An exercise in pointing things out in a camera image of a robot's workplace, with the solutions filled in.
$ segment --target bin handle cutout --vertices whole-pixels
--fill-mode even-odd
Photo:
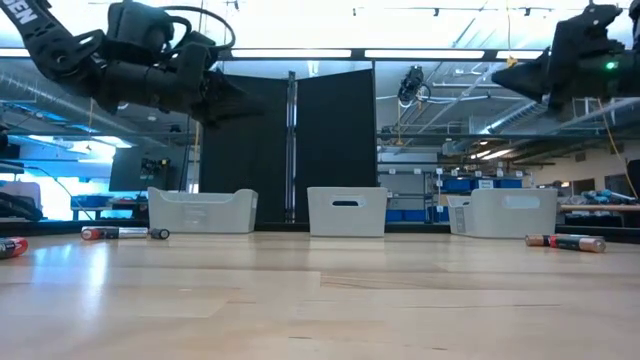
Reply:
[[[331,197],[331,205],[335,207],[363,207],[364,197],[359,195],[335,195]]]

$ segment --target blue storage bin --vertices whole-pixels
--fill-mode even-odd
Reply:
[[[522,180],[514,180],[514,179],[501,179],[496,181],[498,184],[498,188],[500,189],[521,189],[522,188]]]
[[[404,221],[420,221],[427,220],[424,210],[404,210]]]
[[[402,221],[402,210],[387,210],[387,222]]]
[[[442,211],[441,213],[438,212],[438,208],[436,206],[429,207],[429,213],[433,214],[434,223],[449,222],[449,207],[448,206],[443,206],[443,207],[444,207],[444,211]]]
[[[443,191],[471,191],[470,179],[446,179],[442,183]]]
[[[482,181],[491,181],[491,182],[493,182],[493,188],[494,189],[498,188],[498,184],[497,184],[498,181],[497,180],[476,179],[476,180],[473,180],[473,186],[472,186],[473,189],[479,189],[480,188],[480,180],[482,180]]]

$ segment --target white plastic bin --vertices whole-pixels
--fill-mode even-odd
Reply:
[[[188,194],[149,188],[149,223],[175,233],[246,234],[254,230],[258,193]]]
[[[384,236],[387,189],[311,187],[307,195],[312,236]]]
[[[471,196],[449,196],[451,233],[516,239],[553,234],[557,194],[555,189],[476,189]]]

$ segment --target green light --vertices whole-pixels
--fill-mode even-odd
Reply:
[[[617,69],[618,68],[618,62],[617,61],[609,61],[607,63],[607,65],[605,65],[605,68],[607,70]]]

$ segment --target ceiling light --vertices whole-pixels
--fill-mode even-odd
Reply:
[[[349,58],[351,50],[342,49],[238,49],[234,58]]]
[[[27,49],[0,48],[0,57],[31,57]]]
[[[491,155],[487,155],[485,157],[482,158],[482,160],[491,160],[491,159],[495,159],[497,157],[500,157],[502,155],[508,154],[510,152],[512,152],[513,149],[507,149],[507,150],[500,150],[500,151],[496,151],[495,153],[491,154]]]
[[[475,156],[475,158],[480,159],[480,158],[482,158],[483,156],[488,155],[490,152],[491,152],[491,150],[487,150],[487,151],[483,151],[483,152],[481,152],[481,153],[477,153],[477,154],[475,154],[475,155],[471,155],[471,156]]]
[[[533,60],[542,55],[541,50],[512,50],[512,51],[498,51],[497,59],[508,59],[509,56],[516,59]]]
[[[105,159],[78,159],[79,163],[85,164],[113,164],[113,158],[105,158]]]
[[[482,50],[366,50],[367,58],[482,59]]]

